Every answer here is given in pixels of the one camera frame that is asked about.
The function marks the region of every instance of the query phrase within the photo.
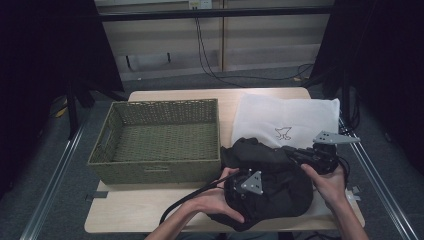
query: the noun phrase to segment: green woven basket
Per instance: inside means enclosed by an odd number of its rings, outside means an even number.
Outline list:
[[[112,103],[88,166],[105,184],[210,181],[221,167],[218,101]]]

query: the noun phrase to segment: white cloth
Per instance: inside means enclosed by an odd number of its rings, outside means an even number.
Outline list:
[[[312,147],[321,131],[338,132],[340,102],[316,99],[279,99],[245,94],[233,123],[231,144],[255,137],[271,148]]]

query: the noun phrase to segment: black fabric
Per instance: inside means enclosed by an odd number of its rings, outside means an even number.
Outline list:
[[[247,192],[243,197],[233,189],[233,181],[237,179],[227,180],[226,201],[244,216],[245,222],[241,224],[223,214],[210,214],[212,220],[236,231],[245,231],[262,220],[297,217],[309,209],[313,199],[312,182],[283,149],[269,148],[256,138],[241,138],[232,148],[222,147],[221,158],[226,167],[240,169],[240,178],[249,169],[261,171],[263,194]]]

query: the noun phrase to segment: wooden table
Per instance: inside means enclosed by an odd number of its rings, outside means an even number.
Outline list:
[[[231,147],[232,124],[240,97],[245,93],[281,99],[309,99],[304,88],[206,89],[138,91],[129,101],[218,99],[221,145]],[[101,181],[98,191],[108,191],[107,198],[95,198],[88,214],[85,230],[89,233],[151,232],[159,224],[162,213],[174,202],[193,192],[203,183],[108,185]],[[351,192],[348,199],[361,224],[365,221]],[[295,218],[265,220],[249,231],[302,231],[336,229],[330,210],[314,190],[310,209]],[[232,232],[233,229],[197,214],[184,228],[186,232]]]

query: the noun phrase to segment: gray carpet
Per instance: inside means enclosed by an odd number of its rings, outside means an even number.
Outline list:
[[[297,74],[297,68],[251,70],[227,73],[226,75],[261,76],[284,78]],[[291,87],[299,86],[293,80],[258,80],[246,78],[226,78],[239,87]],[[164,89],[203,89],[233,88],[222,81],[205,74],[125,81],[124,87],[129,94],[136,90]],[[313,98],[321,98],[321,87],[309,89]],[[93,192],[98,184],[96,175],[86,166],[93,145],[100,132],[102,123],[111,103],[110,99],[94,93],[97,102],[92,109],[79,108],[80,116],[88,114],[88,122],[80,143],[71,159],[61,187],[54,198],[49,214],[44,221],[38,239],[142,239],[141,234],[89,234],[84,230],[90,202],[85,201],[86,194]],[[411,221],[419,236],[424,236],[424,177],[408,163],[402,149],[393,140],[388,142],[385,130],[366,106],[361,106],[361,122],[355,130],[362,144],[376,165],[383,180]],[[15,187],[0,202],[0,239],[19,239],[29,221],[45,186],[55,170],[58,160],[67,144],[69,121],[67,116],[51,118],[40,137],[38,148],[34,151],[29,164],[22,171]],[[381,204],[365,171],[349,146],[340,146],[339,154],[346,158],[351,166],[348,187],[359,186],[358,202],[366,220],[365,230],[371,239],[402,239]],[[337,236],[336,231],[324,231],[324,234]],[[304,239],[312,232],[295,233],[296,239]]]

